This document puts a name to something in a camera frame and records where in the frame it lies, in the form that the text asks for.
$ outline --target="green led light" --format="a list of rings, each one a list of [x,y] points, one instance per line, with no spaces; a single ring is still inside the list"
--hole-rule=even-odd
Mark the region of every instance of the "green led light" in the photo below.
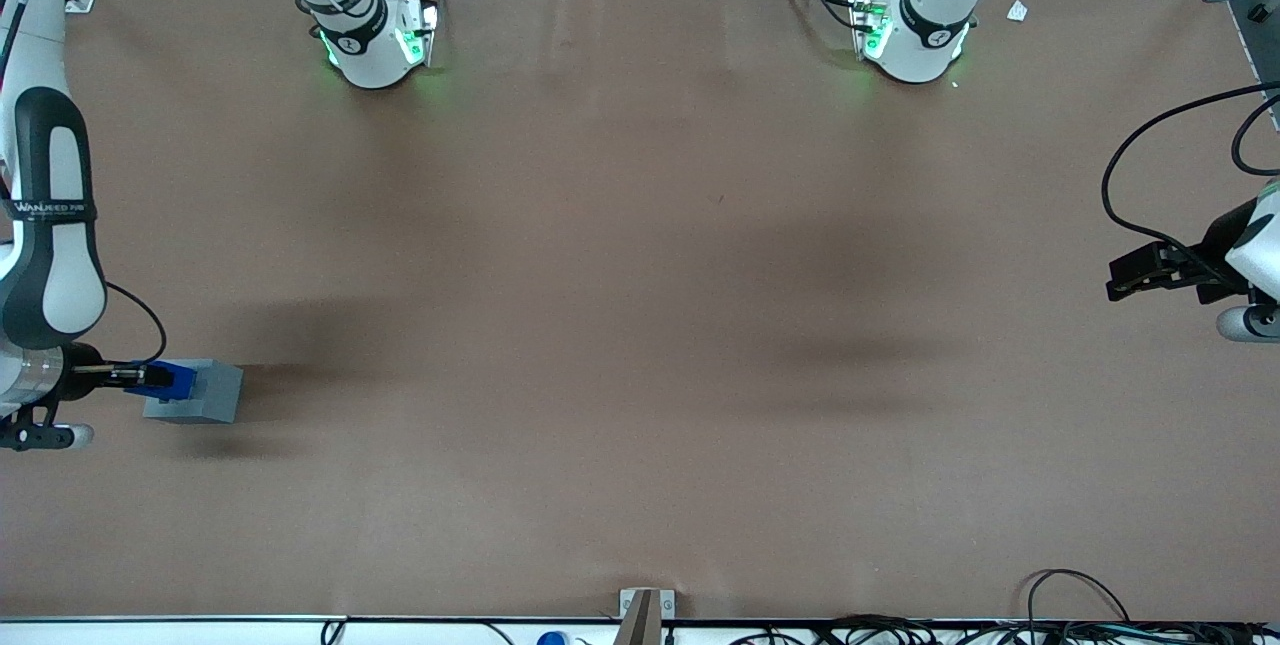
[[[412,31],[404,33],[402,29],[397,29],[396,35],[399,40],[401,49],[404,51],[404,60],[407,60],[410,65],[417,65],[417,63],[421,63],[424,58],[422,38],[420,38],[416,33],[412,33]]]
[[[329,44],[329,38],[326,38],[326,36],[324,35],[324,29],[320,31],[320,42],[324,44],[325,51],[329,52],[329,63],[330,63],[330,65],[333,65],[333,67],[340,67],[340,65],[338,65],[338,56],[337,56],[337,54],[333,52],[333,45]]]

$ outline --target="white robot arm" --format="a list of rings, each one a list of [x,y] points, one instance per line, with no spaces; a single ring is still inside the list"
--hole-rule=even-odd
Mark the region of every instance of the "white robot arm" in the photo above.
[[[65,4],[0,0],[0,448],[88,444],[87,426],[59,426],[58,404],[96,386],[164,386],[164,367],[109,363],[77,338],[99,321],[106,282],[84,119],[63,65]],[[424,65],[434,8],[419,0],[302,0],[352,84],[384,88]],[[36,411],[44,412],[36,417]]]
[[[421,0],[301,0],[329,61],[358,88],[387,88],[424,65],[436,13]]]
[[[868,0],[854,20],[865,60],[904,83],[928,83],[960,58],[978,0]]]

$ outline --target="robot end effector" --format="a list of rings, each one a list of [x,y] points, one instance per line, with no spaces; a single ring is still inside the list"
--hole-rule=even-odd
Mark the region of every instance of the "robot end effector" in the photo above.
[[[1280,344],[1280,180],[1271,180],[1257,198],[1217,218],[1204,238],[1188,252],[1153,241],[1111,261],[1111,302],[1143,291],[1175,291],[1193,285],[1202,305],[1233,296],[1248,306],[1226,308],[1217,331],[1236,343]]]

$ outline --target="gray box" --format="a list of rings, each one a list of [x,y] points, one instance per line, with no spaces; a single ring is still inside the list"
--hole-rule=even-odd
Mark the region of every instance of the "gray box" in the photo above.
[[[164,361],[179,363],[196,371],[196,384],[186,401],[160,401],[147,398],[142,417],[173,422],[174,425],[201,425],[236,422],[241,383],[244,371],[218,361]]]

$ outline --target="table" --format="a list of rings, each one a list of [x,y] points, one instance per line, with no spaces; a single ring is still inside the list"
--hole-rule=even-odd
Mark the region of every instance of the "table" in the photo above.
[[[100,0],[102,264],[247,366],[242,422],[95,394],[91,449],[0,453],[0,612],[1014,616],[1074,567],[1274,617],[1277,351],[1103,291],[1143,239],[1102,166],[1252,82],[1230,12],[1011,1],[905,86],[817,3],[448,0],[438,70],[365,93],[289,0]],[[1139,142],[1116,207],[1196,241],[1261,187],[1254,104]]]

